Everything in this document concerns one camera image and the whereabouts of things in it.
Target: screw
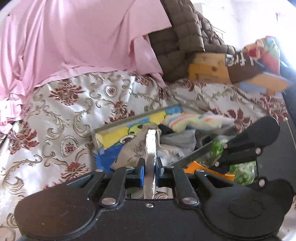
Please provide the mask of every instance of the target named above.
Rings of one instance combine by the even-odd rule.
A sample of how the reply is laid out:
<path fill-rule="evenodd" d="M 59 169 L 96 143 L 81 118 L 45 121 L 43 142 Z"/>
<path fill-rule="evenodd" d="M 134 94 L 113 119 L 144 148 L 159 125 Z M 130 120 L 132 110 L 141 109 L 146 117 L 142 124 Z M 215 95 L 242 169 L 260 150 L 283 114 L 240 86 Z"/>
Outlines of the screw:
<path fill-rule="evenodd" d="M 255 149 L 255 152 L 256 152 L 257 155 L 260 155 L 261 154 L 261 149 L 260 148 L 256 148 Z"/>
<path fill-rule="evenodd" d="M 182 202 L 186 205 L 194 205 L 197 204 L 197 199 L 194 197 L 185 197 L 182 199 Z"/>
<path fill-rule="evenodd" d="M 114 199 L 112 197 L 105 197 L 102 199 L 101 203 L 104 205 L 107 205 L 107 206 L 113 205 L 116 203 L 116 199 Z"/>
<path fill-rule="evenodd" d="M 264 187 L 265 186 L 265 180 L 264 179 L 260 179 L 259 180 L 259 186 L 260 187 Z"/>
<path fill-rule="evenodd" d="M 146 203 L 146 207 L 154 207 L 153 203 Z"/>

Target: pink fabric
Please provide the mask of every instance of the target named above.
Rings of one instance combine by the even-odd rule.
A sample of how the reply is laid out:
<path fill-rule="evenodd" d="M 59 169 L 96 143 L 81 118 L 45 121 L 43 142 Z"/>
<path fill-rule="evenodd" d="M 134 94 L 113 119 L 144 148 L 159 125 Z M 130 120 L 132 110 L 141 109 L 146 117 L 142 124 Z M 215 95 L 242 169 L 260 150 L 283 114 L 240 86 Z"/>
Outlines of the pink fabric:
<path fill-rule="evenodd" d="M 171 27 L 159 0 L 22 0 L 0 39 L 0 132 L 21 120 L 34 87 L 87 72 L 152 74 L 148 33 Z"/>

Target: floral tablecloth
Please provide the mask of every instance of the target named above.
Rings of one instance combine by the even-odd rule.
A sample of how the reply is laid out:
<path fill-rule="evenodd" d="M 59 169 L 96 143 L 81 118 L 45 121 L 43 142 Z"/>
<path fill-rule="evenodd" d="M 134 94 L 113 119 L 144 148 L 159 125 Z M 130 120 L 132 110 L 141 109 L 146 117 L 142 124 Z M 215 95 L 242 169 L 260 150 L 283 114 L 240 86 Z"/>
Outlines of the floral tablecloth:
<path fill-rule="evenodd" d="M 18 201 L 95 169 L 92 129 L 172 102 L 233 117 L 238 131 L 266 115 L 279 121 L 288 115 L 282 99 L 186 79 L 161 89 L 148 76 L 116 71 L 48 83 L 35 90 L 24 120 L 0 135 L 0 240 L 20 236 L 13 215 Z M 168 188 L 157 189 L 155 198 L 168 195 Z M 279 236 L 295 227 L 293 204 Z"/>

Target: brown quilted sofa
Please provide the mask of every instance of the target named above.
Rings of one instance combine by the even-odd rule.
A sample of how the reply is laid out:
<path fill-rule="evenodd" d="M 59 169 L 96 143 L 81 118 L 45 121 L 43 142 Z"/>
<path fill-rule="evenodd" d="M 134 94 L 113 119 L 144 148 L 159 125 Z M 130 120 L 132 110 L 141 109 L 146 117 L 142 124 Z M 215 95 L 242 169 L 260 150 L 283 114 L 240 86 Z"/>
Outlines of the brown quilted sofa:
<path fill-rule="evenodd" d="M 212 24 L 195 10 L 190 0 L 160 0 L 172 28 L 149 34 L 151 46 L 163 70 L 163 80 L 187 77 L 196 52 L 234 54 L 215 33 Z"/>

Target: orange object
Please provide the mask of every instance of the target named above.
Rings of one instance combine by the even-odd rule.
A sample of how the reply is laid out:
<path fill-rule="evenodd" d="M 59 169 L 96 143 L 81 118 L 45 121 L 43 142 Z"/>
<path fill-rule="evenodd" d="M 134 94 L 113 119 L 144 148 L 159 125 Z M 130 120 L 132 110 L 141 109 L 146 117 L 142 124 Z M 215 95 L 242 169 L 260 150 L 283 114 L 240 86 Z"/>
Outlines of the orange object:
<path fill-rule="evenodd" d="M 190 163 L 189 166 L 185 169 L 185 172 L 193 174 L 196 169 L 203 169 L 203 170 L 210 172 L 212 174 L 215 174 L 217 176 L 226 178 L 229 181 L 232 181 L 232 182 L 234 181 L 234 174 L 221 174 L 221 173 L 212 171 L 208 168 L 205 168 L 205 167 L 199 165 L 196 161 L 193 161 L 192 163 Z"/>

